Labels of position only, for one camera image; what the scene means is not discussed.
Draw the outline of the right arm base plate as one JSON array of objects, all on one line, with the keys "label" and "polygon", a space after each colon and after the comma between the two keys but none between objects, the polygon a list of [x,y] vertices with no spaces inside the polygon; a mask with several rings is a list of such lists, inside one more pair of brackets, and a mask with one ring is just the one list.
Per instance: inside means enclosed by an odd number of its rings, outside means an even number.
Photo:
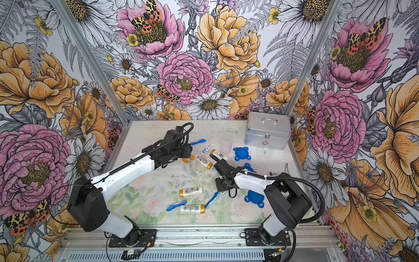
[{"label": "right arm base plate", "polygon": [[244,238],[246,246],[281,246],[287,247],[291,245],[289,234],[281,231],[276,236],[271,236],[259,228],[245,228],[240,234]]}]

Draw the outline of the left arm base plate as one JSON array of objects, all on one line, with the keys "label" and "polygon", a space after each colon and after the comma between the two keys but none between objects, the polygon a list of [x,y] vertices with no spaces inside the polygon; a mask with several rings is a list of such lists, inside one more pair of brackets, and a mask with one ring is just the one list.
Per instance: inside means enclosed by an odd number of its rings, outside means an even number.
[{"label": "left arm base plate", "polygon": [[125,238],[112,234],[108,243],[110,248],[145,248],[155,245],[157,230],[133,229]]}]

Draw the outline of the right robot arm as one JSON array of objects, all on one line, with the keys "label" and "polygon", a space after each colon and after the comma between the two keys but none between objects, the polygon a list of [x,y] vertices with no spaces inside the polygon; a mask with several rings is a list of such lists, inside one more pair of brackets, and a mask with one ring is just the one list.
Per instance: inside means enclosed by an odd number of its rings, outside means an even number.
[{"label": "right robot arm", "polygon": [[261,194],[267,199],[273,214],[259,227],[259,238],[264,245],[273,245],[282,231],[318,219],[318,215],[305,218],[313,204],[298,183],[310,185],[308,181],[292,177],[285,172],[278,176],[262,176],[245,168],[232,167],[226,160],[213,154],[210,157],[216,161],[215,169],[220,176],[216,179],[217,191],[243,189]]}]

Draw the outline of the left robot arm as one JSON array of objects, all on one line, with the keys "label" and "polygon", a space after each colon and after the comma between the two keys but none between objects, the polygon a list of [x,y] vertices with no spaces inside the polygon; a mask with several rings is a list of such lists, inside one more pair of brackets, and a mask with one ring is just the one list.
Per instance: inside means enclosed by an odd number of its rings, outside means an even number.
[{"label": "left robot arm", "polygon": [[110,211],[108,201],[137,178],[178,159],[189,158],[193,148],[188,139],[193,128],[191,122],[177,126],[167,131],[164,139],[145,147],[121,166],[92,179],[77,179],[70,194],[68,212],[86,232],[108,232],[126,246],[139,243],[139,227],[132,219]]}]

